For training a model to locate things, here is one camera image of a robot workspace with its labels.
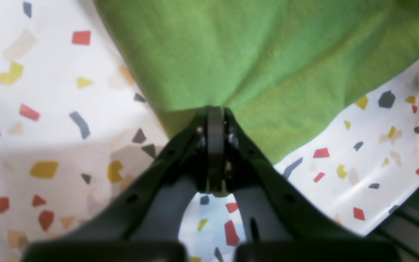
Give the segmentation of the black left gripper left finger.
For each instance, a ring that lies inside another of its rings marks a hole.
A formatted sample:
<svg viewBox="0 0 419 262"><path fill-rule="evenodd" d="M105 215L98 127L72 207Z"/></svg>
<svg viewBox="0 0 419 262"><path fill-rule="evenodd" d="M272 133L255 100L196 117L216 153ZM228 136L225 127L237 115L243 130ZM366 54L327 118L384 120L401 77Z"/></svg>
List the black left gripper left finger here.
<svg viewBox="0 0 419 262"><path fill-rule="evenodd" d="M224 191L224 116L198 111L151 166L94 219L56 240L31 244L24 262L187 262L178 240L197 192Z"/></svg>

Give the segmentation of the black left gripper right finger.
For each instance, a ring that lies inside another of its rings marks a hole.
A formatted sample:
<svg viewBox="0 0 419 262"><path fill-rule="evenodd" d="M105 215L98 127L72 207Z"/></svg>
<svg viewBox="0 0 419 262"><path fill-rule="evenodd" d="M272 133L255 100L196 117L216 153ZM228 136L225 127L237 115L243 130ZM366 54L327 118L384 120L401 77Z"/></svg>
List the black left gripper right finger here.
<svg viewBox="0 0 419 262"><path fill-rule="evenodd" d="M400 262L391 244L367 240L333 222L282 177L224 109L227 188L238 204L246 243L235 262Z"/></svg>

